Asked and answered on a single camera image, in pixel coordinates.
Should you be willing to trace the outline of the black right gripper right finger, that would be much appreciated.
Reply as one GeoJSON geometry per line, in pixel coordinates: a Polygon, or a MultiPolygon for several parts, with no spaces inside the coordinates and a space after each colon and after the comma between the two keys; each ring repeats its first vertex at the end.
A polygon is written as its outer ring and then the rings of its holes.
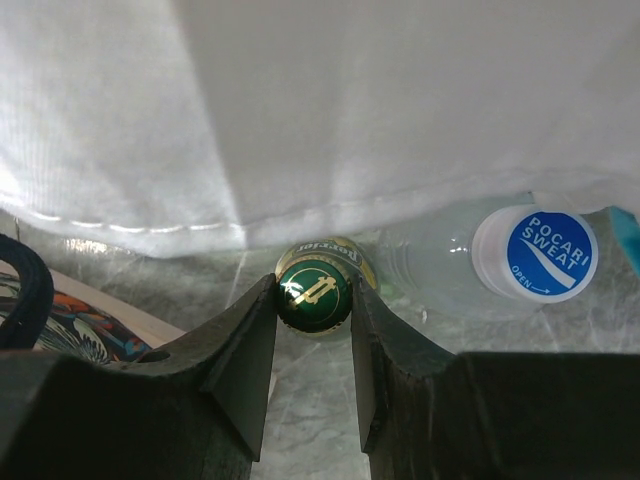
{"type": "Polygon", "coordinates": [[[452,354],[352,281],[362,451],[375,479],[635,479],[639,359],[452,354]]]}

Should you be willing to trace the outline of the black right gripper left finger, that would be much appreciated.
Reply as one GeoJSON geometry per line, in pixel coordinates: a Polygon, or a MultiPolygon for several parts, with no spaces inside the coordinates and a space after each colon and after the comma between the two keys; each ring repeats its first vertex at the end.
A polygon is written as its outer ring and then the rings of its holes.
{"type": "Polygon", "coordinates": [[[260,457],[277,284],[134,362],[1,355],[5,479],[246,479],[260,457]]]}

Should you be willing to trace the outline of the clear Pocari Sweat bottle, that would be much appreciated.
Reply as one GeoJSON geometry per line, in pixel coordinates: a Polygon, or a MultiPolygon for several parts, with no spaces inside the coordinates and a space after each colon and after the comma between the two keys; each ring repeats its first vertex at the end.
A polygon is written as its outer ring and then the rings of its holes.
{"type": "Polygon", "coordinates": [[[463,201],[382,230],[380,267],[412,301],[451,317],[509,321],[579,295],[599,261],[586,220],[532,198],[463,201]]]}

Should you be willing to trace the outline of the dark green Perrier bottle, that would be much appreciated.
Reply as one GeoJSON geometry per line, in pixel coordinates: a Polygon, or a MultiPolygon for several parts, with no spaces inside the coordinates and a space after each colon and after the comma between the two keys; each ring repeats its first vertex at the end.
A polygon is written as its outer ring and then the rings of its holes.
{"type": "Polygon", "coordinates": [[[351,334],[353,280],[379,288],[371,255],[345,237],[291,246],[275,267],[277,309],[284,325],[315,341],[342,341],[351,334]]]}

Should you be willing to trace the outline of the beige canvas tote bag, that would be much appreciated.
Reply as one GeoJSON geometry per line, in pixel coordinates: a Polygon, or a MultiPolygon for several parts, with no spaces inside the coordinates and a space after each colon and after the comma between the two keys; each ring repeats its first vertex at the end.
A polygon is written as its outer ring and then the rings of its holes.
{"type": "Polygon", "coordinates": [[[131,362],[184,334],[129,304],[48,269],[29,247],[1,236],[1,320],[37,315],[46,323],[35,350],[106,365],[131,362]]]}

